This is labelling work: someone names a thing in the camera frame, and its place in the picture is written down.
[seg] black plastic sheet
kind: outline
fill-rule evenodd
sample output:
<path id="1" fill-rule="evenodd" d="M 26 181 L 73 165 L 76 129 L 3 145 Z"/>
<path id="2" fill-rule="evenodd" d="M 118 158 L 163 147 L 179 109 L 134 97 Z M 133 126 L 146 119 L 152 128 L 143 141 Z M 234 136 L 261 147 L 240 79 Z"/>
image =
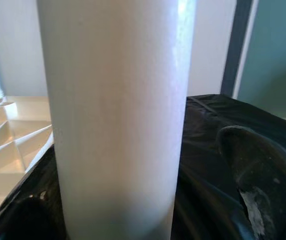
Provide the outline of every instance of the black plastic sheet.
<path id="1" fill-rule="evenodd" d="M 54 148 L 0 206 L 0 239 L 66 239 Z M 286 121 L 222 95 L 188 97 L 175 240 L 286 240 Z"/>

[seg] white wall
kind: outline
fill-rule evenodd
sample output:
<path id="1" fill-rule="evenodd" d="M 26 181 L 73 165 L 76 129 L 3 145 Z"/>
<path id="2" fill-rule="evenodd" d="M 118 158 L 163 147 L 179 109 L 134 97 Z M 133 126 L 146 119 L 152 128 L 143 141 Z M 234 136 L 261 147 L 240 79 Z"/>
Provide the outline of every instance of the white wall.
<path id="1" fill-rule="evenodd" d="M 197 1 L 189 96 L 220 92 L 235 6 Z M 0 0 L 0 78 L 6 95 L 47 95 L 36 0 Z"/>
<path id="2" fill-rule="evenodd" d="M 0 0 L 0 80 L 8 96 L 47 95 L 36 0 Z"/>
<path id="3" fill-rule="evenodd" d="M 220 93 L 236 0 L 198 0 L 188 95 Z"/>

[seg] door frame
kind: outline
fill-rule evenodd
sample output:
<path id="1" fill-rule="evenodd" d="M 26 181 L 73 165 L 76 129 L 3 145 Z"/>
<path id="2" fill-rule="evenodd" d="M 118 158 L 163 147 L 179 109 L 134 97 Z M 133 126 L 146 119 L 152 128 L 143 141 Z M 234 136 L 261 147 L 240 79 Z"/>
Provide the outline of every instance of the door frame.
<path id="1" fill-rule="evenodd" d="M 259 0 L 237 0 L 221 94 L 236 99 Z"/>

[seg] teal wall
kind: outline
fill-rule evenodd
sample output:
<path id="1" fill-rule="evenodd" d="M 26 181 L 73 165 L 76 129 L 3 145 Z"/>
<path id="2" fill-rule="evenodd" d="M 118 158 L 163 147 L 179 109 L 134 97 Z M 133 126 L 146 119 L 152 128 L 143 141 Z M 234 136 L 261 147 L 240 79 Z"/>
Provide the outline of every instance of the teal wall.
<path id="1" fill-rule="evenodd" d="M 286 0 L 259 0 L 238 99 L 286 117 Z"/>

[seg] white rolled paper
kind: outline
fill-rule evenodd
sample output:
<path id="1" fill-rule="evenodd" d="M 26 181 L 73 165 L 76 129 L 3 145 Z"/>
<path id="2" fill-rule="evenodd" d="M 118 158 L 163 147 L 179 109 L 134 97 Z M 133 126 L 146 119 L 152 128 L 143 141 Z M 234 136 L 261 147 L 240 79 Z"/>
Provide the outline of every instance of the white rolled paper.
<path id="1" fill-rule="evenodd" d="M 39 0 L 72 240 L 168 240 L 196 0 Z"/>

